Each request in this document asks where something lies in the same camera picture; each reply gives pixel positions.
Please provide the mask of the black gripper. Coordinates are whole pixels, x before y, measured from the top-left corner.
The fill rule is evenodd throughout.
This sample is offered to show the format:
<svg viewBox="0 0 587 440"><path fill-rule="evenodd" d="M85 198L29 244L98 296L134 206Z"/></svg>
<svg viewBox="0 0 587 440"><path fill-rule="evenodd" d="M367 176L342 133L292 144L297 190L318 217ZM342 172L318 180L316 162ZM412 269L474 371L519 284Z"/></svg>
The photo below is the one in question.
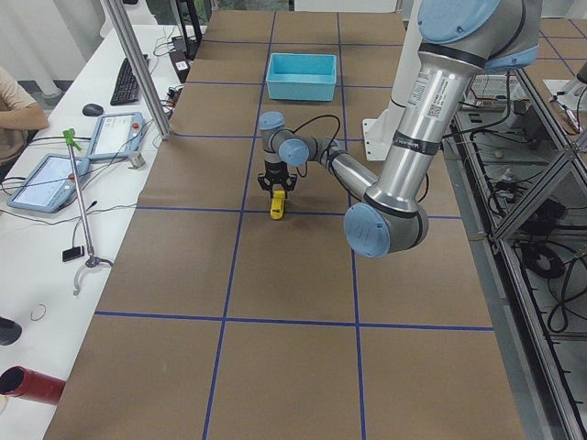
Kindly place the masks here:
<svg viewBox="0 0 587 440"><path fill-rule="evenodd" d="M283 198L288 199L295 188L296 175L289 173L288 165L283 161L264 161L264 169L265 172L259 173L257 176L260 188L272 198L273 187L279 185L283 189Z"/></svg>

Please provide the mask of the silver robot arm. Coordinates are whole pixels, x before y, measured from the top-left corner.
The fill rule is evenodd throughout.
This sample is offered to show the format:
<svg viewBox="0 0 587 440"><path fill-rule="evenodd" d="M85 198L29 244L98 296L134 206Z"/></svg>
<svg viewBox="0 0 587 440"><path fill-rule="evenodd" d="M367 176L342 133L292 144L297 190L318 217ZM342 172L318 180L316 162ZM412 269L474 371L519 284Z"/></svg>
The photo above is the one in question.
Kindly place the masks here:
<svg viewBox="0 0 587 440"><path fill-rule="evenodd" d="M426 237L426 212L416 199L432 159L471 80L509 72L537 56L539 1L424 1L415 23L423 38L419 72L380 175L335 140L301 137L282 113L262 114L259 129L269 182L288 167L320 163L358 198L344 217L349 246L367 258L414 248Z"/></svg>

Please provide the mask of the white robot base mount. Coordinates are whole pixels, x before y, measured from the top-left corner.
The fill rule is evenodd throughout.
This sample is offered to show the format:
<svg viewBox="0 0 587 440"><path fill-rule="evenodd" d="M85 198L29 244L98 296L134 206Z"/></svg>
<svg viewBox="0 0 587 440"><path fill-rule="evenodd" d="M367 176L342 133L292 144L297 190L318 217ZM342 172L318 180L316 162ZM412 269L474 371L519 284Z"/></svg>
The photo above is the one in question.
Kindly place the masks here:
<svg viewBox="0 0 587 440"><path fill-rule="evenodd" d="M388 107L376 119L367 118L362 121L365 155L368 161L386 159L392 144L393 134L399 125L407 106L407 99L420 71L421 62L418 57L418 49L422 36L417 24L417 16L421 4L421 0L412 2Z"/></svg>

